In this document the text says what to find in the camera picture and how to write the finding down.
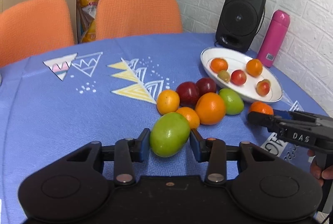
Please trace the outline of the person's right hand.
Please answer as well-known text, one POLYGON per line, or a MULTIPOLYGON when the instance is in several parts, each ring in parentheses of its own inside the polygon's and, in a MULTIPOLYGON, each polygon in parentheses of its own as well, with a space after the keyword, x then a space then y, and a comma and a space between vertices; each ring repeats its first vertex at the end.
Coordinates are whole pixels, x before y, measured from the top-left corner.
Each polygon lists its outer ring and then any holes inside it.
POLYGON ((323 186, 324 180, 332 180, 333 179, 333 167, 330 166, 327 169, 323 170, 318 166, 317 157, 314 151, 308 150, 308 156, 314 157, 312 163, 310 165, 310 173, 312 176, 316 178, 321 186, 323 186))

